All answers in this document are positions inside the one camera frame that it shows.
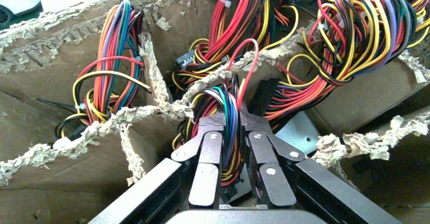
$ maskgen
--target black wire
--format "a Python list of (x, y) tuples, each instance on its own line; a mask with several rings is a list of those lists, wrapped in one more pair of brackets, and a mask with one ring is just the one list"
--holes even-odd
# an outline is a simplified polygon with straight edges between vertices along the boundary
[(88, 118), (87, 115), (76, 115), (73, 118), (65, 119), (65, 120), (61, 121), (61, 123), (57, 124), (57, 126), (55, 126), (55, 128), (54, 128), (55, 138), (57, 138), (57, 139), (61, 138), (60, 137), (61, 131), (66, 126), (66, 124), (68, 124), (70, 121), (76, 120), (76, 119), (87, 119), (87, 118)]
[(75, 111), (73, 111), (73, 110), (71, 110), (71, 109), (69, 108), (69, 107), (75, 108), (75, 106), (74, 106), (74, 105), (70, 105), (70, 104), (63, 104), (63, 103), (58, 103), (58, 102), (53, 102), (53, 101), (43, 100), (43, 99), (39, 99), (39, 98), (37, 98), (36, 100), (37, 100), (37, 101), (40, 101), (40, 102), (43, 102), (43, 103), (46, 103), (46, 104), (51, 105), (51, 106), (56, 106), (56, 107), (58, 107), (58, 108), (64, 109), (64, 110), (66, 110), (66, 111), (68, 111), (68, 112), (71, 112), (72, 114), (74, 114), (74, 113), (75, 113)]
[[(82, 83), (85, 81), (85, 80), (87, 80), (87, 79), (89, 79), (89, 78), (92, 78), (92, 77), (97, 77), (97, 76), (113, 76), (113, 77), (121, 77), (121, 78), (123, 78), (123, 79), (126, 79), (126, 80), (128, 80), (129, 81), (129, 79), (128, 78), (126, 78), (126, 77), (124, 77), (124, 76), (122, 76), (122, 75), (119, 75), (119, 74), (109, 74), (109, 73), (99, 73), (99, 74), (92, 74), (92, 75), (90, 75), (90, 76), (88, 76), (88, 77), (86, 77), (85, 79), (83, 79), (83, 80), (81, 80), (81, 81), (79, 81), (79, 83), (76, 85), (76, 90), (75, 90), (75, 94), (76, 94), (76, 100), (78, 101), (78, 104), (80, 103), (80, 96), (79, 96), (79, 94), (80, 94), (80, 90), (81, 90), (81, 86), (82, 86)], [(147, 88), (145, 88), (145, 87), (143, 87), (143, 86), (141, 86), (141, 85), (139, 85), (139, 84), (137, 84), (139, 87), (142, 87), (146, 92), (148, 92), (149, 94), (152, 94)]]
[(318, 17), (316, 16), (316, 14), (314, 14), (313, 12), (311, 12), (310, 10), (308, 10), (307, 8), (300, 6), (300, 5), (296, 5), (293, 4), (296, 8), (299, 8), (301, 10), (303, 10), (304, 12), (308, 13), (308, 15), (312, 16), (315, 20), (318, 19)]

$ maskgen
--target cardboard box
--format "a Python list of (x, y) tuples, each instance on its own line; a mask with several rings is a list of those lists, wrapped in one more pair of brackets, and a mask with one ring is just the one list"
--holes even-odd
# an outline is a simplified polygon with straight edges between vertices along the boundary
[[(0, 207), (0, 223), (77, 223), (91, 219), (168, 155), (179, 121), (192, 117), (189, 99), (230, 75), (220, 70), (196, 83), (182, 100), (168, 103), (166, 83), (175, 58), (184, 54), (193, 40), (207, 37), (215, 1), (131, 0), (136, 9), (145, 11), (140, 54), (153, 94), (140, 96), (140, 107), (125, 108), (107, 123), (88, 127), (73, 142), (55, 142), (52, 149), (46, 145), (52, 137), (49, 125), (66, 114), (36, 98), (71, 102), (71, 85), (82, 68), (95, 60), (105, 15), (118, 0), (89, 0), (0, 31), (0, 91), (7, 94), (0, 96), (23, 105), (16, 109), (17, 116), (36, 115), (31, 123), (15, 116), (2, 117), (6, 110), (0, 111), (0, 122), (7, 122), (4, 127), (0, 125), (2, 133), (17, 130), (23, 137), (19, 142), (13, 134), (0, 137), (1, 145), (13, 147), (13, 153), (8, 153), (11, 156), (0, 159), (10, 160), (0, 162), (0, 201), (8, 203)], [(309, 28), (305, 19), (300, 26)], [(296, 44), (300, 39), (301, 35), (295, 34), (281, 46), (261, 53), (261, 67), (249, 85), (248, 100), (261, 79), (279, 76), (273, 65), (286, 63), (299, 52)], [(233, 71), (243, 76), (246, 66), (242, 65), (248, 62), (245, 56)], [(297, 63), (293, 69), (306, 74), (310, 66)], [(395, 79), (387, 80), (389, 75)], [(353, 130), (416, 91), (421, 85), (414, 83), (412, 75), (401, 62), (392, 62), (338, 88), (316, 108), (316, 116), (309, 115), (321, 131)], [(14, 107), (5, 105), (7, 110)], [(42, 121), (38, 117), (43, 115), (46, 118)], [(18, 127), (23, 122), (30, 123)], [(32, 124), (41, 122), (46, 122), (46, 127), (30, 134)], [(29, 142), (33, 147), (25, 151)], [(23, 201), (24, 196), (32, 201)]]

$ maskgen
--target purple wire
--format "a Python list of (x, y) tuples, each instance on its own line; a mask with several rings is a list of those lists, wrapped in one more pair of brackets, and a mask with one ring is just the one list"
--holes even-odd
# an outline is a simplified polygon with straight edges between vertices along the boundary
[[(103, 58), (106, 58), (106, 54), (108, 53), (109, 41), (111, 39), (112, 34), (114, 33), (115, 25), (116, 25), (116, 23), (120, 17), (120, 14), (121, 14), (123, 7), (124, 7), (124, 2), (121, 2), (119, 8), (117, 9), (117, 13), (115, 14), (114, 20), (111, 23), (109, 30), (107, 31), (107, 35), (106, 35), (106, 39), (104, 41), (104, 47), (103, 47)], [(101, 66), (102, 66), (102, 69), (105, 70), (106, 69), (106, 61), (102, 62)], [(101, 84), (102, 85), (104, 85), (104, 78), (105, 78), (105, 76), (101, 77)]]
[(388, 50), (387, 55), (383, 58), (383, 63), (381, 63), (380, 65), (376, 66), (376, 68), (380, 68), (383, 65), (385, 65), (388, 60), (390, 59), (392, 52), (394, 51), (394, 46), (396, 45), (396, 38), (397, 38), (397, 24), (396, 24), (396, 15), (394, 12), (394, 9), (392, 7), (392, 4), (389, 0), (384, 0), (385, 5), (388, 9), (389, 12), (389, 16), (390, 16), (390, 36), (391, 36), (391, 44), (390, 44), (390, 48)]
[(233, 97), (232, 94), (229, 93), (229, 100), (232, 101), (232, 103), (230, 104), (230, 106), (233, 106), (232, 110), (230, 110), (231, 112), (231, 118), (232, 118), (232, 130), (231, 130), (231, 135), (230, 135), (230, 139), (229, 139), (229, 149), (227, 151), (227, 157), (224, 158), (224, 166), (226, 166), (228, 164), (228, 160), (231, 157), (231, 154), (233, 153), (233, 149), (234, 149), (234, 139), (236, 138), (236, 134), (237, 134), (237, 124), (238, 124), (238, 115), (237, 115), (237, 106), (235, 103), (235, 99)]

